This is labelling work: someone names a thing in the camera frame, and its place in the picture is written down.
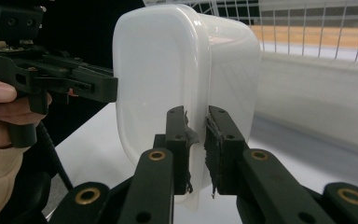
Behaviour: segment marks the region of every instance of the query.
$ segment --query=white surface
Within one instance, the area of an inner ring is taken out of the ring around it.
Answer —
[[[358,153],[358,62],[264,52],[255,113]]]
[[[358,154],[303,133],[255,118],[249,146],[272,152],[304,186],[322,192],[325,184],[344,181],[358,186]],[[116,128],[115,104],[105,107],[57,146],[74,185],[96,181],[113,187],[133,175],[135,167],[123,152]],[[199,210],[175,206],[174,223],[241,223],[235,197],[200,192]]]
[[[187,6],[144,7],[118,20],[113,64],[120,82],[118,133],[127,156],[136,164],[153,146],[154,135],[165,133],[167,112],[179,105],[185,107],[189,128],[199,134],[189,161],[194,192],[177,202],[197,207],[208,105],[225,108],[249,136],[259,55],[258,41],[246,25]]]

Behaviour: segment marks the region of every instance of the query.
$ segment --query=translucent plastic container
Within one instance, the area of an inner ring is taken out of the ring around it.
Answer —
[[[165,133],[167,111],[185,107],[188,126],[200,143],[190,149],[194,191],[175,201],[197,208],[203,173],[208,172],[203,169],[208,105],[228,111],[249,137],[260,64],[253,32],[241,22],[201,15],[183,5],[145,7],[117,22],[113,63],[120,141],[134,164],[152,148],[155,134]]]

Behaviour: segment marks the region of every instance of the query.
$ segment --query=wire mesh basket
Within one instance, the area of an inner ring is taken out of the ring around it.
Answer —
[[[144,0],[249,25],[264,51],[358,61],[358,0]]]

